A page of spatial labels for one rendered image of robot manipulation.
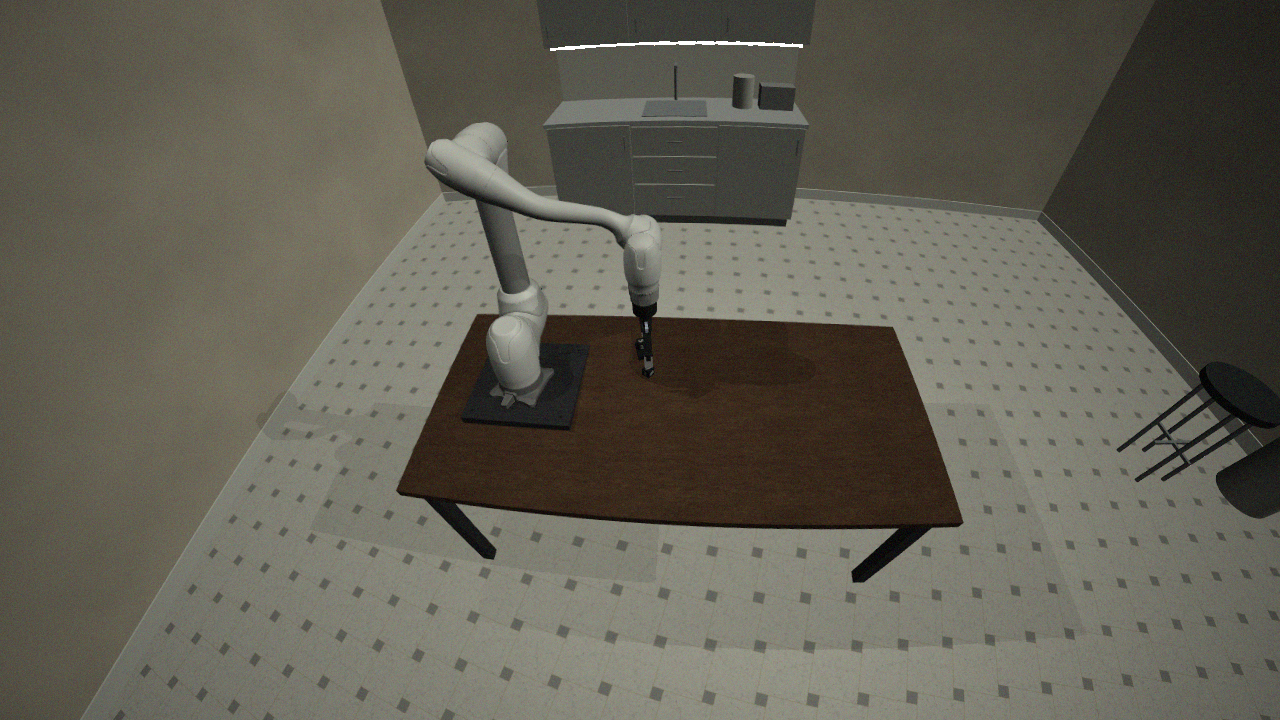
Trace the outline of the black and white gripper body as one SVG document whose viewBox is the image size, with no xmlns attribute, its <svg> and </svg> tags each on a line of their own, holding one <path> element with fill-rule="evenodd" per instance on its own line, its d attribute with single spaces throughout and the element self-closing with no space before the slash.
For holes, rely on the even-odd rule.
<svg viewBox="0 0 1280 720">
<path fill-rule="evenodd" d="M 632 307 L 634 307 L 634 315 L 643 319 L 643 327 L 645 327 L 644 322 L 648 322 L 648 325 L 650 325 L 649 318 L 657 314 L 657 304 L 645 307 L 632 304 Z"/>
</svg>

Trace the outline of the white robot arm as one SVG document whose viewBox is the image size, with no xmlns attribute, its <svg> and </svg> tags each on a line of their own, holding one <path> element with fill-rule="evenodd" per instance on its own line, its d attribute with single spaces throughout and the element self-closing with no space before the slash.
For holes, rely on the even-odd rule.
<svg viewBox="0 0 1280 720">
<path fill-rule="evenodd" d="M 507 409 L 515 402 L 535 407 L 556 374 L 553 368 L 539 363 L 548 300 L 545 304 L 547 295 L 529 278 L 512 211 L 543 222 L 602 225 L 611 231 L 625 249 L 630 300 L 641 307 L 659 299 L 662 236 L 657 220 L 648 215 L 625 217 L 532 193 L 507 174 L 507 149 L 506 135 L 498 126 L 474 123 L 452 141 L 439 138 L 430 143 L 424 163 L 443 184 L 476 200 L 500 281 L 499 318 L 486 332 L 486 352 L 498 378 L 489 395 L 503 398 L 500 405 Z"/>
</svg>

